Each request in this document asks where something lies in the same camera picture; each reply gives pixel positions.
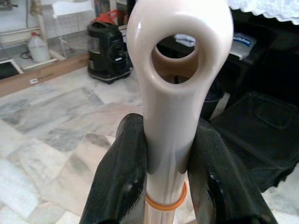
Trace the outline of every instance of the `white plastic jug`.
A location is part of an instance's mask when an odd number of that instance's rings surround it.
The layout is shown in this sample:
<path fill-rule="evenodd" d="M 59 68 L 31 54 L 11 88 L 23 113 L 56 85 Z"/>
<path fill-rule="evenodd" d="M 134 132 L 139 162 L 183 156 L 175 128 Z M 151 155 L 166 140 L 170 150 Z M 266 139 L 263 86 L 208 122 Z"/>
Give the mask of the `white plastic jug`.
<path fill-rule="evenodd" d="M 37 63 L 45 62 L 51 59 L 47 44 L 36 34 L 31 33 L 31 39 L 28 43 L 28 48 L 33 61 Z"/>

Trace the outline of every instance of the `black vacuum cleaner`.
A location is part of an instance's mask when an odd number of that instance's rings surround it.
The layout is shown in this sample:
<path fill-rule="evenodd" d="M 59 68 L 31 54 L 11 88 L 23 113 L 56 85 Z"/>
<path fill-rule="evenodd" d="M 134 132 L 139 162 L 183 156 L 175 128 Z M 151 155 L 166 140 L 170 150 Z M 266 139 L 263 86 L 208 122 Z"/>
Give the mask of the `black vacuum cleaner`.
<path fill-rule="evenodd" d="M 116 25 L 92 22 L 87 27 L 89 65 L 88 73 L 104 83 L 130 75 L 126 44 Z"/>

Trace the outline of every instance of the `blue label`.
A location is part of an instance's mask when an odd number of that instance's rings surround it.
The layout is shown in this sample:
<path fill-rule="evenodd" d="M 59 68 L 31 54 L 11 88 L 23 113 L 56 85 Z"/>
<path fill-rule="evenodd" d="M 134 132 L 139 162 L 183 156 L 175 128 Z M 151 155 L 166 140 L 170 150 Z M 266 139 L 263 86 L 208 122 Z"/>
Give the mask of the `blue label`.
<path fill-rule="evenodd" d="M 234 36 L 233 40 L 240 42 L 240 43 L 246 45 L 247 47 L 249 47 L 249 45 L 251 44 L 250 40 L 243 38 L 243 37 L 239 37 L 239 36 Z"/>

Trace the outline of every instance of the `white lace cloth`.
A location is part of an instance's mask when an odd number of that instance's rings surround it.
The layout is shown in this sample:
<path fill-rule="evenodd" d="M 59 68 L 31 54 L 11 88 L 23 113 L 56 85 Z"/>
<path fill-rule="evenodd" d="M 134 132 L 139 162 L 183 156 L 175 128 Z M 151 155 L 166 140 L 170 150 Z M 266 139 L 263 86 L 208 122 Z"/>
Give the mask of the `white lace cloth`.
<path fill-rule="evenodd" d="M 292 21 L 299 25 L 299 0 L 228 0 L 232 9 L 252 12 L 266 18 L 276 18 L 280 22 Z"/>

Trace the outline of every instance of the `black bag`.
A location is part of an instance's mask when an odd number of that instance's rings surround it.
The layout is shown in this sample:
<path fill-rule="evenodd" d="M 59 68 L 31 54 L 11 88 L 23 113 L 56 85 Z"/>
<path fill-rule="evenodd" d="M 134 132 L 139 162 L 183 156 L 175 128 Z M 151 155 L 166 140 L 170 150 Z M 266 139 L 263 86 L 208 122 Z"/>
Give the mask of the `black bag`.
<path fill-rule="evenodd" d="M 143 224 L 146 163 L 142 116 L 129 114 L 97 168 L 80 224 Z M 246 168 L 204 120 L 188 177 L 199 224 L 277 224 Z"/>
<path fill-rule="evenodd" d="M 285 180 L 299 161 L 299 110 L 256 92 L 211 121 L 264 192 Z"/>

